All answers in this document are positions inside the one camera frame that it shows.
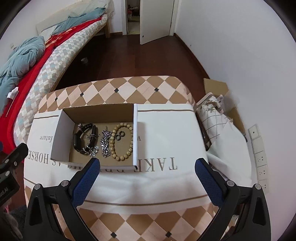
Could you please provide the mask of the black fitness band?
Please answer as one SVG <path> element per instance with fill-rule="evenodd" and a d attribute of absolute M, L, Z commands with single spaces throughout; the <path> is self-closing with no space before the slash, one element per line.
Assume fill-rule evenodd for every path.
<path fill-rule="evenodd" d="M 73 136 L 73 147 L 78 153 L 95 157 L 98 152 L 97 127 L 93 123 L 79 124 L 78 131 Z"/>

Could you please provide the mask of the red bed sheet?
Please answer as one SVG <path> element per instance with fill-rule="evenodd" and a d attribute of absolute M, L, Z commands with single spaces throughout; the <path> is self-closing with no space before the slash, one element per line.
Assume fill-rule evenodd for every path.
<path fill-rule="evenodd" d="M 6 154 L 26 142 L 40 100 L 106 22 L 104 14 L 82 20 L 48 40 L 43 36 L 27 39 L 1 66 L 1 143 Z"/>

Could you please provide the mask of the white plastic bag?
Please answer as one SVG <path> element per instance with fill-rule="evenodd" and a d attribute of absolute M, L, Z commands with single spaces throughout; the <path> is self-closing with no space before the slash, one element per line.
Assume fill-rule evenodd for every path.
<path fill-rule="evenodd" d="M 239 186 L 252 186 L 251 161 L 243 134 L 230 121 L 207 151 L 208 162 Z"/>

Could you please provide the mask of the black stick on bed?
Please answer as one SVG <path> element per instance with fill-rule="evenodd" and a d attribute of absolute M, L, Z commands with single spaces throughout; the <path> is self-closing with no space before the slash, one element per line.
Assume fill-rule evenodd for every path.
<path fill-rule="evenodd" d="M 5 112 L 5 117 L 7 117 L 8 116 L 8 114 L 9 114 L 9 111 L 10 111 L 10 109 L 11 109 L 11 106 L 13 105 L 13 102 L 14 102 L 14 99 L 12 99 L 12 98 L 8 98 L 8 104 L 7 104 L 7 106 L 6 106 L 6 112 Z"/>

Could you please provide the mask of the white paper tag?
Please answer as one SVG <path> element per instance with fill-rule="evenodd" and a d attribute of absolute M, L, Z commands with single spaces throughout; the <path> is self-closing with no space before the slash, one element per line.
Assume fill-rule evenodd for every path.
<path fill-rule="evenodd" d="M 11 99 L 11 100 L 14 100 L 15 97 L 18 95 L 18 92 L 19 92 L 19 88 L 18 87 L 15 87 L 12 91 L 10 91 L 7 95 L 7 98 L 8 99 Z"/>

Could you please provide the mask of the white cardboard box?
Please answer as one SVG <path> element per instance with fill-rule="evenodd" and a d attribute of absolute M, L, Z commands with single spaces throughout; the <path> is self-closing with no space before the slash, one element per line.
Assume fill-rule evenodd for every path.
<path fill-rule="evenodd" d="M 50 158 L 82 167 L 90 158 L 102 169 L 137 170 L 137 104 L 100 104 L 59 112 Z"/>

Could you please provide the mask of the checkered bed cover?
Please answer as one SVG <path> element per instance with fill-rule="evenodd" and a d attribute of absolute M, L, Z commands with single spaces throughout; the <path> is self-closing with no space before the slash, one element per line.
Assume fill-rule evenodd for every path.
<path fill-rule="evenodd" d="M 81 49 L 108 23 L 108 15 L 85 22 L 56 38 L 55 47 L 46 61 L 41 64 L 30 90 L 21 98 L 20 107 L 16 112 L 12 125 L 12 144 L 17 146 L 26 142 L 34 115 L 42 98 L 49 93 L 61 79 L 62 75 Z"/>

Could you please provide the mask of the folded white patterned cloth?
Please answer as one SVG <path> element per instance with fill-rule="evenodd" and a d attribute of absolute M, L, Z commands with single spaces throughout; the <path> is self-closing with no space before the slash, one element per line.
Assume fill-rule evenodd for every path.
<path fill-rule="evenodd" d="M 219 101 L 211 92 L 196 103 L 195 112 L 208 150 L 220 136 L 227 122 L 233 120 L 224 114 Z"/>

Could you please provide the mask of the blue quilt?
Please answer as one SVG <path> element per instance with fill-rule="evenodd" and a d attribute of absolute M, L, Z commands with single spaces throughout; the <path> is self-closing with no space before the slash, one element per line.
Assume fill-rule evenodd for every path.
<path fill-rule="evenodd" d="M 78 17 L 68 17 L 67 20 L 45 29 L 39 36 L 29 38 L 12 51 L 6 63 L 1 66 L 1 113 L 8 104 L 7 95 L 18 86 L 23 76 L 44 55 L 46 40 L 50 36 L 62 33 L 89 20 L 95 20 L 105 13 L 105 8 L 95 10 Z"/>

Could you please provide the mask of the brown cardboard box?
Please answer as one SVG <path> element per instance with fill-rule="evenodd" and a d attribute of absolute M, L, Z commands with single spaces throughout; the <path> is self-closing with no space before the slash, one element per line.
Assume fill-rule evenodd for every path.
<path fill-rule="evenodd" d="M 225 82 L 204 78 L 206 93 L 212 93 L 219 101 L 224 114 L 233 120 L 236 128 L 245 135 L 245 127 L 238 112 L 239 97 L 234 94 Z"/>

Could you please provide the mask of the white door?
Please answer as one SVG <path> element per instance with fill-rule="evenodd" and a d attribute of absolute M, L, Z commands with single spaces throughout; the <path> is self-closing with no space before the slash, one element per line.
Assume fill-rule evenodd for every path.
<path fill-rule="evenodd" d="M 166 37 L 170 34 L 174 0 L 140 1 L 140 44 Z"/>

